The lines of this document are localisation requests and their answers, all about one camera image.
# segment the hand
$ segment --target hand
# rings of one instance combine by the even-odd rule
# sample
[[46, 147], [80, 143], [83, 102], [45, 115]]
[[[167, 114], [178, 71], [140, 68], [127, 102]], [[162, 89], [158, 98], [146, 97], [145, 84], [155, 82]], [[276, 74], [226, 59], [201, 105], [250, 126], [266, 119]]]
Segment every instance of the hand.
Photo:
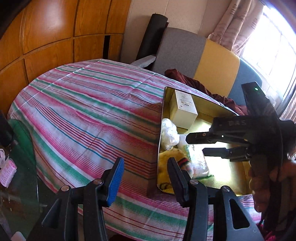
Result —
[[[269, 176], [257, 176], [255, 177], [254, 170], [250, 168], [248, 175], [251, 177], [250, 189], [252, 190], [254, 199], [254, 208], [257, 212], [264, 212], [267, 209], [270, 191], [269, 191], [269, 179], [276, 181], [278, 174], [278, 168], [272, 170]], [[283, 163], [280, 174], [279, 181], [289, 178], [291, 185], [291, 200], [290, 200], [290, 210], [296, 207], [296, 163], [287, 161]]]

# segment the yellow fuzzy fabric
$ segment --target yellow fuzzy fabric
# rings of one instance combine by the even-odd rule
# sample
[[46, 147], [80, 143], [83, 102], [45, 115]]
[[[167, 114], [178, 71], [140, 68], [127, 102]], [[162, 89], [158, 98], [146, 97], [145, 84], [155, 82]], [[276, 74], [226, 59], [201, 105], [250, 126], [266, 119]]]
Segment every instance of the yellow fuzzy fabric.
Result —
[[178, 162], [182, 158], [186, 157], [186, 155], [177, 148], [172, 148], [159, 154], [157, 186], [165, 193], [174, 194], [170, 178], [168, 176], [168, 159], [170, 157], [174, 157]]

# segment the gold tray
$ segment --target gold tray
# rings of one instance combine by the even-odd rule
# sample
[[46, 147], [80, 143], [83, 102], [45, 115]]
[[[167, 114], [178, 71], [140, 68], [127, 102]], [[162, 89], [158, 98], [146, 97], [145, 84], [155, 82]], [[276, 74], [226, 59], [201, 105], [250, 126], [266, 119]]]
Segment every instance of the gold tray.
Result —
[[[170, 100], [175, 89], [166, 87], [161, 119], [170, 118]], [[198, 117], [189, 130], [177, 127], [179, 134], [188, 134], [191, 132], [206, 132], [209, 131], [214, 117], [232, 117], [236, 114], [232, 111], [208, 101], [202, 97], [191, 94]], [[217, 142], [215, 144], [200, 144], [202, 148], [205, 147], [226, 147], [231, 148], [230, 144]], [[158, 145], [158, 153], [162, 152], [160, 140]], [[247, 172], [250, 168], [248, 162], [230, 162], [229, 159], [222, 159], [220, 157], [205, 157], [212, 176], [201, 179], [200, 181], [208, 187], [221, 188], [223, 185], [229, 186], [237, 196], [250, 194], [249, 178]]]

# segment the white box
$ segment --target white box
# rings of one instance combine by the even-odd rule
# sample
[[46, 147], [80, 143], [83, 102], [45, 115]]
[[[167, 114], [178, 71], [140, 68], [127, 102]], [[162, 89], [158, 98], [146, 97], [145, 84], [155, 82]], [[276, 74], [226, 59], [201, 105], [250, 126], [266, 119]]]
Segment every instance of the white box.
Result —
[[192, 96], [175, 90], [170, 100], [170, 120], [178, 127], [189, 129], [197, 115]]

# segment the maroon blanket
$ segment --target maroon blanket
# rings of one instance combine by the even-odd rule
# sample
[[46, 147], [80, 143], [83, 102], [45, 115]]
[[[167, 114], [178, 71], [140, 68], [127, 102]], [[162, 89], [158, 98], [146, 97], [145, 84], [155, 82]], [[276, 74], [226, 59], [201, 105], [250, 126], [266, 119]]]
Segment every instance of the maroon blanket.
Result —
[[211, 92], [209, 92], [209, 90], [207, 90], [203, 84], [201, 84], [198, 80], [194, 80], [192, 78], [189, 78], [183, 74], [181, 74], [178, 70], [176, 69], [168, 69], [165, 71], [165, 76], [179, 81], [185, 85], [188, 85], [194, 89], [197, 89], [203, 93], [205, 93], [206, 95], [212, 97], [213, 99], [221, 102], [222, 104], [224, 104], [226, 107], [230, 108], [231, 110], [233, 110], [235, 113], [237, 113], [238, 115], [247, 115], [248, 111], [246, 106], [244, 105], [237, 105], [235, 104], [234, 100], [227, 98], [225, 96], [221, 96], [218, 94], [212, 94]]

